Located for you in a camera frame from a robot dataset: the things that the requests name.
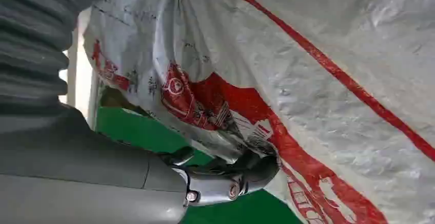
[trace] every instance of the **white plastic sheet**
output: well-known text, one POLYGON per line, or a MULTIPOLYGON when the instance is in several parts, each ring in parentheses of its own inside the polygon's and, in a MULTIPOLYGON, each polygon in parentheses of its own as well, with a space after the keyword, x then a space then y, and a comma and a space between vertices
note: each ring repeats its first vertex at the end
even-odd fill
POLYGON ((435 223, 435 0, 105 0, 100 75, 211 155, 276 149, 304 223, 435 223))

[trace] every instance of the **red stripe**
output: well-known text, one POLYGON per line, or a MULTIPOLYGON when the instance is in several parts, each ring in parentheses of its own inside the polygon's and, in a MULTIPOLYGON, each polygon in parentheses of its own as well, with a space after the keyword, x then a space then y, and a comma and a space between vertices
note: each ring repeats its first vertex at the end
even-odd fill
POLYGON ((286 24, 279 17, 264 8, 256 0, 245 0, 258 10, 266 14, 272 21, 281 27, 294 41, 296 41, 305 51, 310 54, 317 62, 322 65, 330 74, 339 80, 349 91, 355 94, 362 102, 368 105, 379 117, 390 123, 397 129, 403 132, 412 143, 422 151, 427 157, 435 161, 435 149, 412 130, 400 118, 394 115, 390 110, 385 108, 379 101, 371 96, 363 87, 361 87, 355 80, 346 74, 339 66, 337 66, 330 58, 328 58, 322 51, 314 46, 310 41, 304 38, 301 34, 296 32, 291 26, 286 24))

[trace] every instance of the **green surface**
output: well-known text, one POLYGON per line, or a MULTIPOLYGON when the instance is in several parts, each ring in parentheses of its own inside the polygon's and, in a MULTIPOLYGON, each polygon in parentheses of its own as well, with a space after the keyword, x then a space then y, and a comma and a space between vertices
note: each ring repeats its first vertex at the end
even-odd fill
MULTIPOLYGON (((173 152, 187 143, 177 133, 157 121, 125 112, 120 108, 100 108, 96 130, 155 152, 173 152)), ((195 152, 193 164, 204 164, 210 157, 195 152)), ((201 223, 300 223, 288 207, 267 193, 259 191, 237 201, 207 207, 191 207, 182 224, 201 223)))

